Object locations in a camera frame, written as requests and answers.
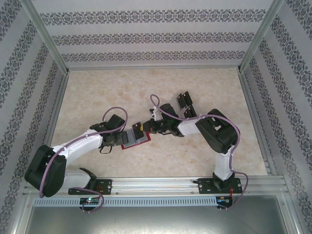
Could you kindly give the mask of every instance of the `wall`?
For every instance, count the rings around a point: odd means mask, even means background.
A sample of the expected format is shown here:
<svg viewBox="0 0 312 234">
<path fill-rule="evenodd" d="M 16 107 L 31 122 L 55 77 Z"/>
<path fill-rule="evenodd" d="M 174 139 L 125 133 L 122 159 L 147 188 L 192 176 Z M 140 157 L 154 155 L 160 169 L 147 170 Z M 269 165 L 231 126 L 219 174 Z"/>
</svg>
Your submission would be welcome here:
<svg viewBox="0 0 312 234">
<path fill-rule="evenodd" d="M 0 0 L 0 234 L 43 144 L 62 73 L 18 0 Z"/>
<path fill-rule="evenodd" d="M 262 130 L 312 233 L 312 1 L 283 3 L 245 71 Z"/>
<path fill-rule="evenodd" d="M 239 65 L 272 0 L 35 0 L 69 68 Z"/>
</svg>

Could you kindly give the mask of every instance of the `marble floor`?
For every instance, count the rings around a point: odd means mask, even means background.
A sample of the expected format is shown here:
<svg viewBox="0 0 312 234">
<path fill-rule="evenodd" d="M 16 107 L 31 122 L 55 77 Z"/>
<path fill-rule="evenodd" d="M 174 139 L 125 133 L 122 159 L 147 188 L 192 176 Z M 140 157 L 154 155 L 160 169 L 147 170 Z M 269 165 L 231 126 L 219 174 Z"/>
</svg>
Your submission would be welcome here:
<svg viewBox="0 0 312 234">
<path fill-rule="evenodd" d="M 126 128 L 150 119 L 150 94 L 161 104 L 189 91 L 200 114 L 219 109 L 241 131 L 233 168 L 248 175 L 266 175 L 247 104 L 235 68 L 73 71 L 70 73 L 52 146 L 81 135 L 113 106 L 127 110 Z M 124 117 L 120 110 L 112 114 Z M 69 168 L 85 167 L 98 177 L 211 176 L 215 154 L 200 134 L 187 137 L 151 135 L 151 141 L 110 154 L 92 150 Z"/>
</svg>

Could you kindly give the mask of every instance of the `cable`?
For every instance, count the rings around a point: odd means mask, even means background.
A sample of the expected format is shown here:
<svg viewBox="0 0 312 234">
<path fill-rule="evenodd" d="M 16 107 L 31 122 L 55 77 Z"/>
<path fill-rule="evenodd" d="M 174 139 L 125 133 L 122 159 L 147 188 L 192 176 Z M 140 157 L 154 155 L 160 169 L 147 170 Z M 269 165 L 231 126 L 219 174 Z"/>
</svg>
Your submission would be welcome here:
<svg viewBox="0 0 312 234">
<path fill-rule="evenodd" d="M 127 113 L 126 110 L 123 109 L 122 107 L 116 106 L 116 107 L 112 107 L 112 108 L 108 109 L 108 110 L 105 112 L 105 114 L 104 114 L 104 116 L 103 116 L 102 119 L 104 119 L 104 117 L 106 116 L 106 114 L 107 114 L 110 110 L 113 110 L 113 109 L 121 109 L 121 110 L 126 114 L 126 120 L 125 120 L 125 122 L 124 122 L 120 127 L 115 128 L 115 129 L 112 129 L 112 130 L 107 130 L 107 131 L 102 131 L 102 132 L 97 132 L 97 133 L 91 133 L 91 134 L 88 134 L 88 135 L 80 136 L 80 137 L 78 137 L 78 138 L 76 138 L 76 139 L 73 139 L 72 141 L 68 142 L 64 147 L 60 148 L 60 149 L 52 156 L 52 158 L 50 159 L 48 165 L 46 166 L 46 168 L 45 168 L 45 170 L 44 170 L 44 173 L 43 173 L 43 176 L 42 176 L 42 180 L 41 180 L 41 184 L 40 184 L 40 189 L 39 189 L 39 197 L 40 197 L 40 198 L 43 198 L 43 197 L 44 197 L 44 196 L 43 196 L 43 193 L 42 193 L 42 192 L 43 192 L 43 187 L 44 187 L 44 182 L 45 182 L 45 179 L 46 179 L 47 174 L 48 174 L 48 172 L 49 172 L 49 169 L 50 169 L 50 167 L 51 167 L 51 165 L 52 165 L 52 162 L 53 162 L 53 160 L 60 154 L 60 152 L 62 152 L 63 150 L 65 150 L 65 148 L 67 148 L 68 146 L 74 144 L 75 142 L 77 142 L 77 141 L 79 141 L 79 140 L 81 140 L 81 139 L 84 139 L 84 138 L 87 138 L 87 137 L 91 137 L 91 136 L 94 136 L 94 135 L 103 134 L 103 133 L 117 132 L 117 131 L 119 131 L 120 129 L 122 129 L 124 126 L 126 126 L 127 121 L 128 121 L 128 113 Z"/>
<path fill-rule="evenodd" d="M 100 198 L 100 197 L 102 198 L 102 201 L 101 201 L 100 205 L 97 206 L 97 207 L 95 207 L 93 210 L 90 210 L 90 211 L 86 211 L 86 210 L 84 209 L 84 206 L 85 206 L 87 203 L 83 203 L 82 208 L 81 208 L 83 213 L 84 213 L 84 212 L 92 213 L 92 212 L 94 212 L 94 211 L 97 211 L 99 208 L 101 208 L 101 207 L 103 206 L 103 204 L 104 204 L 104 196 L 103 196 L 101 193 L 99 193 L 99 192 L 97 192 L 97 191 L 90 190 L 90 189 L 79 188 L 79 187 L 75 187 L 75 188 L 73 188 L 73 189 L 77 189 L 77 190 L 81 190 L 81 191 L 86 191 L 86 192 L 94 193 L 94 194 L 99 195 L 99 198 Z"/>
<path fill-rule="evenodd" d="M 154 102 L 153 97 L 156 97 L 156 98 L 157 98 L 158 104 L 156 104 L 156 103 Z M 242 196 L 244 195 L 244 193 L 245 193 L 245 191 L 246 191 L 246 189 L 247 189 L 247 186 L 248 186 L 248 182 L 249 182 L 249 178 L 248 178 L 248 175 L 247 175 L 246 173 L 237 172 L 237 171 L 233 170 L 233 168 L 232 168 L 233 152 L 234 152 L 234 150 L 238 147 L 238 144 L 239 144 L 239 142 L 240 142 L 240 132 L 239 132 L 238 127 L 237 127 L 232 121 L 230 121 L 229 119 L 224 118 L 224 117 L 222 117 L 222 116 L 217 116 L 217 115 L 210 115 L 210 114 L 207 114 L 207 115 L 199 115 L 199 116 L 192 117 L 192 118 L 179 118 L 179 117 L 175 117 L 175 116 L 173 116 L 173 115 L 171 115 L 171 114 L 169 114 L 169 113 L 163 111 L 163 110 L 160 108 L 160 106 L 159 106 L 159 104 L 160 104 L 160 99 L 159 99 L 159 97 L 158 97 L 157 95 L 152 94 L 152 95 L 150 96 L 150 99 L 151 99 L 152 104 L 153 104 L 160 112 L 164 113 L 165 115 L 167 115 L 167 116 L 169 116 L 169 117 L 171 117 L 171 118 L 174 118 L 174 119 L 177 119 L 177 120 L 180 120 L 180 121 L 185 121 L 185 120 L 188 121 L 188 120 L 194 120 L 194 119 L 205 118 L 205 117 L 213 117 L 213 118 L 218 118 L 218 119 L 221 119 L 221 120 L 223 120 L 223 121 L 226 121 L 227 123 L 229 123 L 229 124 L 235 129 L 236 134 L 237 134 L 237 142 L 236 142 L 235 146 L 232 148 L 232 150 L 231 150 L 231 152 L 230 152 L 229 167 L 230 167 L 230 170 L 231 170 L 233 173 L 240 174 L 240 175 L 244 175 L 244 176 L 246 177 L 246 184 L 245 184 L 245 187 L 244 187 L 242 193 L 240 194 L 240 196 L 239 196 L 238 199 L 236 200 L 236 202 L 235 202 L 231 207 L 229 207 L 228 209 L 232 208 L 232 207 L 242 198 Z"/>
</svg>

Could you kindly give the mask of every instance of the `enclosure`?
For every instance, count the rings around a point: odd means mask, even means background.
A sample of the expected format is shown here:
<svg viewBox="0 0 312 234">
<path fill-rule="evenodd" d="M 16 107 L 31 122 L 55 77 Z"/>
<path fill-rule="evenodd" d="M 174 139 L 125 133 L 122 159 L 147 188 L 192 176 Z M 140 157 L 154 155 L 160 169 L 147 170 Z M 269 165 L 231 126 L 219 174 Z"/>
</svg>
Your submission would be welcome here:
<svg viewBox="0 0 312 234">
<path fill-rule="evenodd" d="M 0 4 L 1 233 L 312 233 L 311 0 Z M 233 168 L 249 183 L 228 212 L 193 183 L 215 168 L 200 134 L 76 159 L 111 179 L 94 214 L 78 208 L 89 195 L 39 198 L 24 180 L 39 146 L 112 106 L 130 129 L 150 119 L 151 94 L 178 110 L 185 91 L 199 114 L 217 108 L 240 129 Z"/>
</svg>

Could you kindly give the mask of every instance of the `red object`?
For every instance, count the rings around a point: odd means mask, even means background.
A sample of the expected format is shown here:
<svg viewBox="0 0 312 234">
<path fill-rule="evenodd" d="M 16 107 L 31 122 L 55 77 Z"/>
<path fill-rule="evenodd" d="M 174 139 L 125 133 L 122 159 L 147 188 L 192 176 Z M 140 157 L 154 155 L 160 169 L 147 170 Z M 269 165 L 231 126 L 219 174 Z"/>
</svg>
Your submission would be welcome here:
<svg viewBox="0 0 312 234">
<path fill-rule="evenodd" d="M 123 150 L 125 150 L 125 149 L 129 149 L 129 148 L 131 148 L 131 147 L 134 147 L 134 146 L 137 146 L 137 145 L 140 145 L 140 144 L 143 144 L 143 143 L 145 143 L 145 142 L 150 141 L 150 140 L 151 140 L 150 133 L 148 133 L 148 132 L 145 132 L 145 133 L 146 133 L 146 137 L 147 137 L 147 140 L 146 140 L 146 141 L 143 141 L 143 142 L 141 142 L 141 143 L 139 143 L 139 144 L 136 144 L 136 145 L 129 146 L 129 147 L 127 147 L 127 148 L 125 148 L 123 145 L 121 145 L 121 148 L 122 148 Z"/>
</svg>

